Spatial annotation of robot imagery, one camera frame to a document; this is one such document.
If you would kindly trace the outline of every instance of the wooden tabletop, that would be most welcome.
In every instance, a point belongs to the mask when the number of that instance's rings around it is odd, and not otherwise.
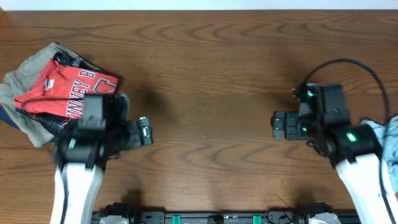
[[[5,12],[0,75],[58,42],[124,78],[130,119],[151,118],[154,145],[108,162],[95,209],[113,202],[182,210],[265,210],[326,202],[353,208],[328,161],[302,141],[272,138],[275,110],[296,110],[291,88],[322,62],[375,69],[398,112],[396,11]],[[382,121],[380,91],[354,65],[340,81],[353,123]],[[49,223],[52,145],[0,123],[0,223]]]

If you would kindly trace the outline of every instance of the white backdrop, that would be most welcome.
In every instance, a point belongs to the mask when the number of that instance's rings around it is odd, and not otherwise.
[[[398,0],[0,0],[5,11],[398,9]]]

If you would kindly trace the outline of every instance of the red t-shirt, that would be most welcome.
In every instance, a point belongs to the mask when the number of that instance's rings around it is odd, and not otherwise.
[[[33,87],[27,93],[14,98],[15,106],[28,113],[50,113],[67,118],[79,119],[83,112],[83,101],[73,100],[83,98],[85,93],[112,94],[118,79],[102,73],[82,68],[66,67],[55,60],[49,60],[40,71]],[[60,98],[65,100],[31,99]]]

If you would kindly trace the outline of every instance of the wood grain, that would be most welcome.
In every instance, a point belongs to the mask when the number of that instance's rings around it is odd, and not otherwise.
[[[294,110],[291,88],[340,57],[371,66],[398,111],[396,11],[6,12],[0,74],[51,42],[124,78],[129,118],[149,116],[155,144],[110,161],[96,209],[113,202],[167,210],[265,210],[326,202],[353,208],[327,161],[303,142],[272,138],[274,110]],[[340,80],[354,123],[382,121],[380,92],[353,65]],[[0,223],[48,223],[52,146],[0,123]]]

